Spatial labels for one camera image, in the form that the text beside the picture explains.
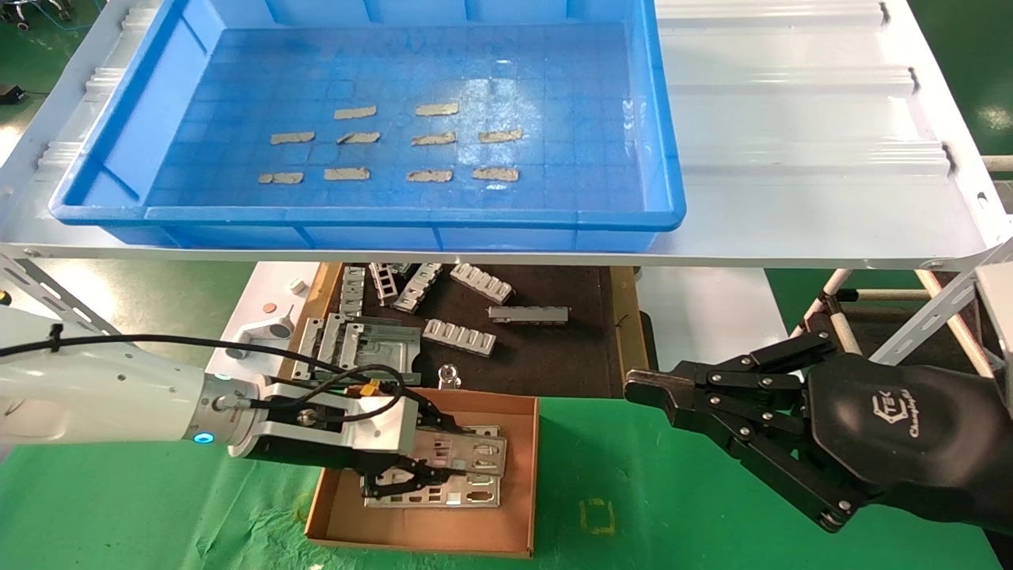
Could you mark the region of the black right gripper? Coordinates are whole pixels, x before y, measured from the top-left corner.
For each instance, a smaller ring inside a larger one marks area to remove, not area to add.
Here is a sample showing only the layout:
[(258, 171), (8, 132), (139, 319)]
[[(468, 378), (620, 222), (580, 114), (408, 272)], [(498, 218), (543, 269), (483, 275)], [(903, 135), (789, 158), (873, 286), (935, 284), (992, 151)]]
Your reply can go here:
[[(1009, 534), (1012, 426), (998, 383), (836, 354), (826, 333), (803, 333), (719, 364), (631, 369), (624, 396), (709, 438), (826, 533), (873, 502)], [(815, 450), (801, 418), (712, 392), (798, 390), (808, 367), (814, 440), (856, 483)]]

